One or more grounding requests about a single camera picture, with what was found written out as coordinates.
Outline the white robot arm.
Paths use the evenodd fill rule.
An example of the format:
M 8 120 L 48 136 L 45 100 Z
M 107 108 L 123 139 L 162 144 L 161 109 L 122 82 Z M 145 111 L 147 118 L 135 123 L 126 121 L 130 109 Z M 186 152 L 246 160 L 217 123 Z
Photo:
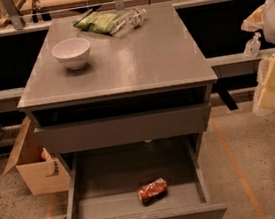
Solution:
M 241 26 L 249 32 L 261 29 L 264 40 L 275 45 L 275 0 L 265 0 Z M 275 52 L 259 61 L 256 79 L 252 110 L 257 116 L 268 115 L 275 110 Z

